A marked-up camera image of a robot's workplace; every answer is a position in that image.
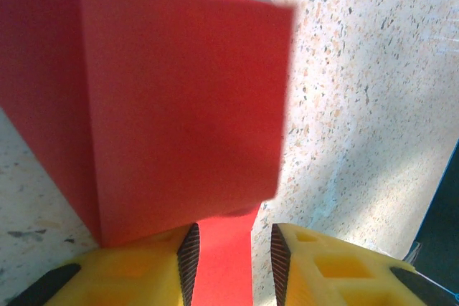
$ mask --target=black rubber tip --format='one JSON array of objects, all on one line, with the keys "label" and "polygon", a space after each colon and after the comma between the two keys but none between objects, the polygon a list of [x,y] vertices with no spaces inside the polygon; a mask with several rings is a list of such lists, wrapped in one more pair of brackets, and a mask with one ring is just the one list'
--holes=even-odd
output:
[{"label": "black rubber tip", "polygon": [[76,263],[50,270],[7,306],[44,306],[80,270],[81,266]]},{"label": "black rubber tip", "polygon": [[427,306],[457,306],[458,303],[450,293],[415,272],[403,268],[390,268],[401,283],[419,297]]}]

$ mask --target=red fabric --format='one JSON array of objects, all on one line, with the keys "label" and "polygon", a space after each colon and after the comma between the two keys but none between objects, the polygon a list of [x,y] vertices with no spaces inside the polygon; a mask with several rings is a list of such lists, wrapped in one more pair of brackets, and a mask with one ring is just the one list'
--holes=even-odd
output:
[{"label": "red fabric", "polygon": [[199,222],[201,252],[192,306],[252,306],[252,225],[258,207]]},{"label": "red fabric", "polygon": [[82,0],[103,242],[275,195],[293,10]]},{"label": "red fabric", "polygon": [[79,0],[0,1],[0,106],[100,239]]}]

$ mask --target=textured black pad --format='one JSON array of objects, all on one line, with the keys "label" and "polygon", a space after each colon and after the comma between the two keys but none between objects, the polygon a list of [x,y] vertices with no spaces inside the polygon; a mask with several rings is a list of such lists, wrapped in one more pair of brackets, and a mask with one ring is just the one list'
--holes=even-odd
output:
[{"label": "textured black pad", "polygon": [[273,266],[275,298],[278,301],[278,306],[285,306],[290,256],[290,250],[279,226],[273,224],[271,228],[271,264]]},{"label": "textured black pad", "polygon": [[191,306],[193,297],[194,280],[199,261],[199,227],[193,224],[181,243],[177,252],[179,258],[179,274],[181,294],[184,306]]}]

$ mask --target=granite surface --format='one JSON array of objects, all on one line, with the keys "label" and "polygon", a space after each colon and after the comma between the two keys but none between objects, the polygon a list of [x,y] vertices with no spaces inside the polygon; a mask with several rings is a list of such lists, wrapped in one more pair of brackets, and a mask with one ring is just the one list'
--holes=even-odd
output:
[{"label": "granite surface", "polygon": [[[459,137],[459,0],[266,1],[297,14],[278,195],[252,231],[256,305],[275,304],[274,222],[403,257]],[[1,114],[0,302],[93,247]]]}]

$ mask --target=red paper strip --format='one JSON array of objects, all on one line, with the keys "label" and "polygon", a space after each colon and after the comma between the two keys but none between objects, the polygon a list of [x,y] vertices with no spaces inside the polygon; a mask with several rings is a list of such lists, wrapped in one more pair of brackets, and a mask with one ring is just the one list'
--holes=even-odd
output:
[{"label": "red paper strip", "polygon": [[252,225],[258,207],[244,216],[199,222],[201,252],[192,306],[252,306]]}]

